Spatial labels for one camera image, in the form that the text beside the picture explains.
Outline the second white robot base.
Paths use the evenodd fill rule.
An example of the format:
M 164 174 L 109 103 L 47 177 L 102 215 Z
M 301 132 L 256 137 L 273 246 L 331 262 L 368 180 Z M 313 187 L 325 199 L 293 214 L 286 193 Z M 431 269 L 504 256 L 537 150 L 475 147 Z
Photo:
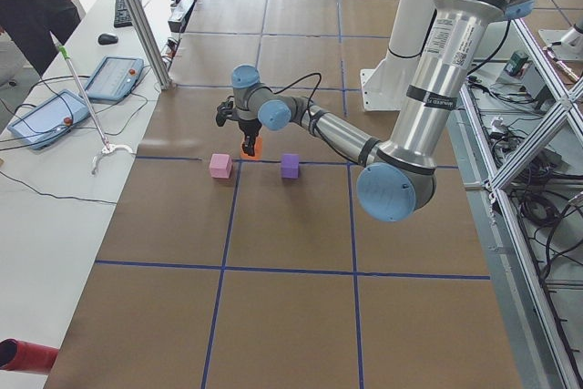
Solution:
M 575 21 L 569 29 L 540 29 L 544 48 L 556 61 L 582 61 L 582 17 Z

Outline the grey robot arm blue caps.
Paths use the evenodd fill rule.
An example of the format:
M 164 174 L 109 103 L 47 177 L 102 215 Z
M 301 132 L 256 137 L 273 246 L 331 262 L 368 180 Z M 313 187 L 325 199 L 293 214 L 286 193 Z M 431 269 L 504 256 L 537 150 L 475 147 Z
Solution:
M 476 50 L 489 25 L 528 15 L 534 0 L 400 0 L 395 23 L 414 25 L 417 66 L 391 136 L 375 138 L 316 105 L 263 84 L 255 67 L 231 75 L 232 95 L 218 106 L 216 122 L 237 122 L 242 150 L 253 155 L 263 128 L 294 123 L 338 155 L 360 165 L 357 196 L 363 209 L 382 221 L 408 218 L 433 197 L 434 152 Z

